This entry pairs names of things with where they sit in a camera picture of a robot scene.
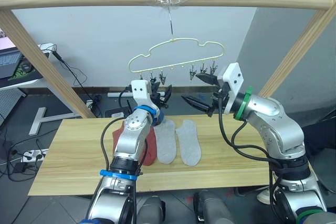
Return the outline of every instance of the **green ring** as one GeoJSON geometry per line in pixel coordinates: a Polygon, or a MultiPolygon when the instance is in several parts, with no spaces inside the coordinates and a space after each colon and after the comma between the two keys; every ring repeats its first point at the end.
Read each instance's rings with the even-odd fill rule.
{"type": "Polygon", "coordinates": [[[243,102],[241,103],[241,105],[239,107],[239,110],[238,110],[238,112],[236,114],[236,117],[235,117],[236,120],[239,120],[240,117],[241,117],[241,115],[243,114],[243,112],[245,110],[245,107],[247,106],[248,99],[250,99],[250,96],[252,94],[252,91],[253,91],[253,87],[252,86],[248,87],[248,89],[246,90],[243,102]]]}
{"type": "Polygon", "coordinates": [[[300,220],[307,216],[307,215],[312,215],[312,214],[316,214],[318,212],[323,212],[323,210],[321,209],[310,209],[310,210],[307,210],[307,211],[304,211],[302,213],[299,214],[297,220],[296,220],[296,223],[299,224],[300,223],[300,220]]]}

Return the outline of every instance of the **wooden tabletop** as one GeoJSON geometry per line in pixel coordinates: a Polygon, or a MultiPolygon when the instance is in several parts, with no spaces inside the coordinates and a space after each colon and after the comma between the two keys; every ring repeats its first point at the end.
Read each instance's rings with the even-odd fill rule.
{"type": "MultiPolygon", "coordinates": [[[[268,184],[268,165],[244,158],[223,140],[218,115],[167,116],[179,127],[183,119],[193,120],[197,125],[202,158],[194,166],[183,164],[177,143],[176,159],[168,165],[156,160],[151,166],[143,166],[143,175],[138,178],[137,191],[158,191],[190,188],[255,186],[268,184]]],[[[100,135],[111,121],[104,119],[63,120],[49,148],[46,159],[29,191],[31,196],[40,195],[88,195],[93,194],[105,168],[100,148],[100,135]]],[[[118,121],[107,130],[105,147],[112,156],[112,132],[121,126],[118,121]]],[[[232,115],[224,116],[227,136],[240,126],[232,115]]],[[[262,146],[258,132],[247,125],[236,137],[236,144],[262,146]]],[[[262,157],[258,150],[244,150],[262,157]]]]}

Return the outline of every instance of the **sock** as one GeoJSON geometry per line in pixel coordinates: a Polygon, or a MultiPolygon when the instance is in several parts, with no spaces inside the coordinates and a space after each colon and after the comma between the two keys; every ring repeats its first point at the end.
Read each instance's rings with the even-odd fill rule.
{"type": "MultiPolygon", "coordinates": [[[[117,146],[119,137],[120,137],[121,133],[123,132],[123,130],[124,130],[124,122],[122,122],[122,125],[121,125],[120,129],[118,129],[116,131],[113,131],[113,133],[112,133],[112,135],[113,135],[113,152],[116,150],[115,147],[117,146]]],[[[148,166],[148,165],[153,164],[153,162],[156,159],[156,138],[155,138],[153,127],[151,127],[151,131],[149,132],[146,139],[147,139],[147,143],[148,143],[148,151],[147,151],[146,158],[143,162],[143,165],[148,166]]],[[[145,145],[144,145],[143,152],[142,152],[140,160],[142,159],[144,153],[145,153],[145,145]]]]}
{"type": "Polygon", "coordinates": [[[156,136],[157,158],[163,164],[170,164],[176,157],[175,124],[164,118],[154,127],[156,136]]]}
{"type": "Polygon", "coordinates": [[[195,166],[201,159],[201,147],[197,138],[196,124],[183,120],[181,127],[175,130],[180,143],[181,158],[184,164],[195,166]]]}

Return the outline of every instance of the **wooden rod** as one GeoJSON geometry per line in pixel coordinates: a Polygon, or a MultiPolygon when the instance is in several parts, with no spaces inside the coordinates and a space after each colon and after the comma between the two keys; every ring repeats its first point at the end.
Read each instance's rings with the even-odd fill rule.
{"type": "Polygon", "coordinates": [[[306,26],[302,35],[295,42],[293,47],[284,57],[278,68],[274,71],[267,83],[264,85],[259,95],[264,97],[271,96],[282,84],[293,68],[302,59],[326,26],[336,14],[336,0],[329,10],[318,10],[306,26]]]}
{"type": "MultiPolygon", "coordinates": [[[[181,0],[178,6],[245,6],[327,10],[334,0],[181,0]]],[[[158,0],[0,0],[0,9],[60,6],[157,6],[158,0]]]]}
{"type": "Polygon", "coordinates": [[[44,53],[38,48],[11,10],[0,10],[0,27],[29,62],[68,101],[82,118],[95,118],[94,114],[86,107],[60,73],[53,67],[44,53]]]}

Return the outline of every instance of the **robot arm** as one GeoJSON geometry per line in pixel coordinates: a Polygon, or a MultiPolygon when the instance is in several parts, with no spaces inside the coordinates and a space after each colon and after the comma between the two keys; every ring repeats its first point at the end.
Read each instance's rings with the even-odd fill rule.
{"type": "Polygon", "coordinates": [[[244,79],[238,63],[230,64],[218,77],[206,73],[196,76],[218,86],[212,105],[193,97],[183,99],[208,116],[220,106],[225,114],[233,113],[235,119],[250,123],[259,132],[268,158],[280,165],[270,164],[270,167],[277,181],[276,211],[282,220],[293,223],[309,210],[326,211],[315,176],[309,169],[302,129],[285,114],[283,106],[275,99],[251,94],[250,89],[245,94],[239,93],[244,79]]]}
{"type": "Polygon", "coordinates": [[[99,223],[131,223],[133,215],[136,215],[135,182],[140,175],[145,156],[142,160],[140,158],[145,144],[147,145],[145,139],[150,132],[150,126],[160,117],[160,108],[151,100],[152,87],[148,81],[134,80],[131,85],[138,106],[125,119],[125,127],[109,169],[100,172],[103,177],[92,198],[87,220],[100,221],[99,223]]]}

